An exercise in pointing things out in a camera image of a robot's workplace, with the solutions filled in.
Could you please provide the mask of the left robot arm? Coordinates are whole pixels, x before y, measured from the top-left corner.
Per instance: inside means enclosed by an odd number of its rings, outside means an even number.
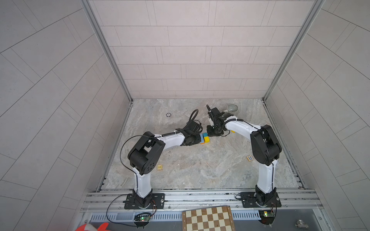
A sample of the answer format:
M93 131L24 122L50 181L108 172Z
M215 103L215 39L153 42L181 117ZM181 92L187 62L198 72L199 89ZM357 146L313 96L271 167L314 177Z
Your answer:
M131 170L135 174L133 193L127 196L129 205L125 209L148 208L152 200L151 171L155 168L162 152L176 146L192 146L203 140L202 125L198 120L190 120L184 128L173 132L156 135L145 132L140 136L128 154Z

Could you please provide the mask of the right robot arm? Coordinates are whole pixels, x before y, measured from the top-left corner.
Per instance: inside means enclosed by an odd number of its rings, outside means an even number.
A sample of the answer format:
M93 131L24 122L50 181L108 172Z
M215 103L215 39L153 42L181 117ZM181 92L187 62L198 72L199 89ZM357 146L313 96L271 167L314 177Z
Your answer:
M243 119L220 112L216 107L206 106L211 124L207 126L209 136L223 136L233 131L251 142L252 156L259 163L258 182L255 192L243 192L236 196L244 208L280 208L281 202L275 187L276 166L282 147L270 125L257 126Z

